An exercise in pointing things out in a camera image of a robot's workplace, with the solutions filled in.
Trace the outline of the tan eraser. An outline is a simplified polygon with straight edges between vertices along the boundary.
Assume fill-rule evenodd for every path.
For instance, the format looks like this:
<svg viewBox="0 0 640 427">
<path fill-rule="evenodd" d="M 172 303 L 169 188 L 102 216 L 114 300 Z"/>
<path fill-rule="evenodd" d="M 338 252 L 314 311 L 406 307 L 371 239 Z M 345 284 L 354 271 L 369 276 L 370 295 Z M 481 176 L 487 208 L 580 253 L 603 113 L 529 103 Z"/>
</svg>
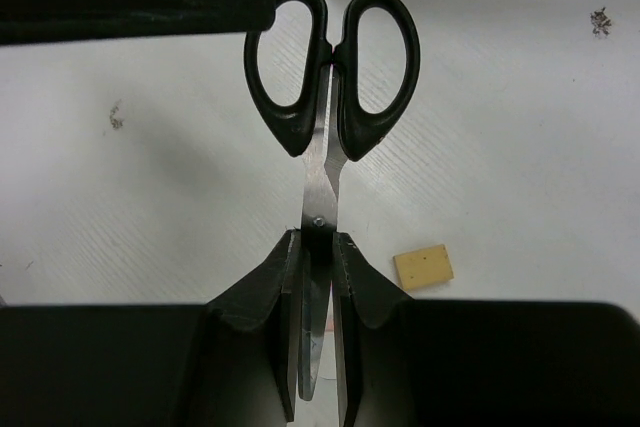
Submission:
<svg viewBox="0 0 640 427">
<path fill-rule="evenodd" d="M 396 255 L 393 262 L 404 291 L 419 290 L 454 279 L 454 271 L 444 244 Z"/>
</svg>

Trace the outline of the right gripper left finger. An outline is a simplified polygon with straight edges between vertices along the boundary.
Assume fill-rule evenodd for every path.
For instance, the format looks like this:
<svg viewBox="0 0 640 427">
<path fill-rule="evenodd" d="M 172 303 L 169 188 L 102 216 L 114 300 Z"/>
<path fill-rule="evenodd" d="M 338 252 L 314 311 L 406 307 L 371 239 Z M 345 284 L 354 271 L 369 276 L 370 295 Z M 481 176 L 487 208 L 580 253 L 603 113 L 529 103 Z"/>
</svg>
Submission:
<svg viewBox="0 0 640 427">
<path fill-rule="evenodd" d="M 207 305 L 205 423 L 294 419 L 302 267 L 301 234 L 288 230 L 259 266 Z"/>
</svg>

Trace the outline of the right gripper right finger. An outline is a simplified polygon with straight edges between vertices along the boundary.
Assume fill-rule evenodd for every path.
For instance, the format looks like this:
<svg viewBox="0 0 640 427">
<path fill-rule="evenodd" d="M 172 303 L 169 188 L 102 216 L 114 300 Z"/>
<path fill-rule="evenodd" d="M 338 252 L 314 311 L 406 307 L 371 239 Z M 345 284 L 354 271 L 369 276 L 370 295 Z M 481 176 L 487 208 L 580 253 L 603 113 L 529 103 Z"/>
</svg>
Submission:
<svg viewBox="0 0 640 427">
<path fill-rule="evenodd" d="M 339 423 L 413 425 L 399 308 L 410 300 L 346 233 L 333 235 L 332 295 Z"/>
</svg>

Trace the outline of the black handled scissors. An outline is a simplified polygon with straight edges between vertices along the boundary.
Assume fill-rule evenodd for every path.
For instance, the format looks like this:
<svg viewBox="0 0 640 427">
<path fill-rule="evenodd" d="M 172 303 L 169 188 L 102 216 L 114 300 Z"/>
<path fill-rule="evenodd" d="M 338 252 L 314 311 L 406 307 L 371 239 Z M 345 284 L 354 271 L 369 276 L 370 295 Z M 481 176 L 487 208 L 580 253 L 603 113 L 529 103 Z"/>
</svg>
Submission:
<svg viewBox="0 0 640 427">
<path fill-rule="evenodd" d="M 401 0 L 351 0 L 344 11 L 342 39 L 327 39 L 325 0 L 274 0 L 305 5 L 311 31 L 300 94 L 290 105 L 267 93 L 258 67 L 258 32 L 244 41 L 244 72 L 252 100 L 284 150 L 300 157 L 305 168 L 301 237 L 309 255 L 303 270 L 298 391 L 309 401 L 315 392 L 331 288 L 332 241 L 337 231 L 340 177 L 345 164 L 357 162 L 391 131 L 408 107 L 417 86 L 421 49 L 414 20 Z M 399 90 L 381 112 L 366 111 L 359 100 L 359 24 L 370 9 L 381 9 L 395 21 L 405 49 Z"/>
</svg>

